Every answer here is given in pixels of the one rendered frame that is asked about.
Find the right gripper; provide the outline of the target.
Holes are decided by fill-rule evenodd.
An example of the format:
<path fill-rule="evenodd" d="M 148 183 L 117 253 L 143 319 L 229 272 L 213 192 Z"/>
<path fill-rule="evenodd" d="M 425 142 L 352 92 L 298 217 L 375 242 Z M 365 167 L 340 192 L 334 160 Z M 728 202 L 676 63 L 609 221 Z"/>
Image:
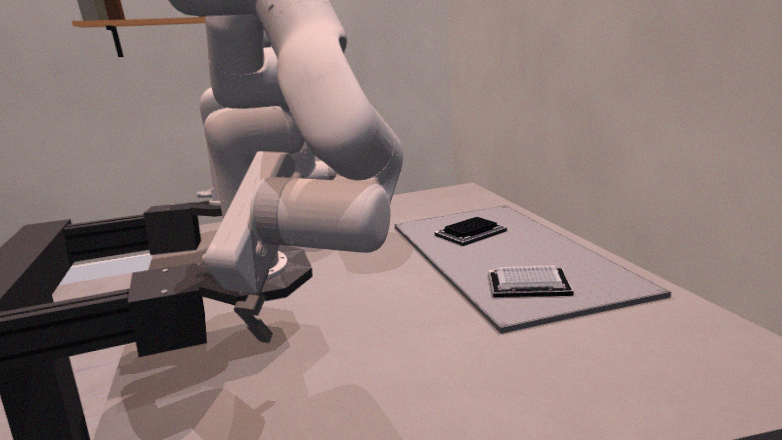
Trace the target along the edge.
<path fill-rule="evenodd" d="M 254 315 L 259 315 L 266 299 L 261 291 L 279 245 L 267 244 L 259 237 L 255 200 L 268 178 L 291 178 L 295 172 L 300 173 L 289 153 L 257 152 L 204 256 L 206 269 L 224 289 L 248 294 L 246 301 L 236 302 L 234 311 L 265 343 L 270 343 L 273 333 Z"/>

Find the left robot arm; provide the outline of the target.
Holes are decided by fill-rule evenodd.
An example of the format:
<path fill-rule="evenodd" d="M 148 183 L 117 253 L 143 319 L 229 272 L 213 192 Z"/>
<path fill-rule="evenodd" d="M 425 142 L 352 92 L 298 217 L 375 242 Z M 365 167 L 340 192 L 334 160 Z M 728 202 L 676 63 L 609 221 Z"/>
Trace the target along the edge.
<path fill-rule="evenodd" d="M 269 48 L 270 46 L 271 46 L 270 41 L 264 30 L 264 48 Z M 212 92 L 212 88 L 206 90 L 203 93 L 200 100 L 200 113 L 201 113 L 203 125 L 205 123 L 206 118 L 212 112 L 222 108 L 226 108 L 226 107 L 221 106 L 215 100 Z M 212 198 L 209 200 L 210 205 L 221 206 L 216 172 L 215 172 L 213 160 L 209 149 L 208 149 L 208 154 L 209 154 L 213 187 L 209 189 L 209 191 L 201 191 L 201 192 L 198 191 L 197 197 L 200 198 L 200 194 L 202 198 L 210 197 Z M 310 150 L 306 142 L 301 151 L 295 154 L 291 154 L 291 156 L 293 157 L 301 174 L 304 176 L 304 179 L 333 180 L 336 177 L 336 173 L 331 167 L 329 167 L 323 161 L 315 161 L 316 155 Z"/>

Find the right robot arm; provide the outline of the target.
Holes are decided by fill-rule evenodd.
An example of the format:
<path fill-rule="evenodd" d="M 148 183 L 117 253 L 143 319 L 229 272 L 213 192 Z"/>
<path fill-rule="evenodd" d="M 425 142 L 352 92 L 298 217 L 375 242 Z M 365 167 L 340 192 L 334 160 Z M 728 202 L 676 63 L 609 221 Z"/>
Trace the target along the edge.
<path fill-rule="evenodd" d="M 268 178 L 254 206 L 259 237 L 275 245 L 378 250 L 389 231 L 403 148 L 344 56 L 347 35 L 330 1 L 169 2 L 183 14 L 205 16 L 211 88 L 226 107 L 204 124 L 222 218 L 258 151 L 294 154 L 306 142 L 336 177 Z M 264 30 L 272 48 L 264 48 Z"/>

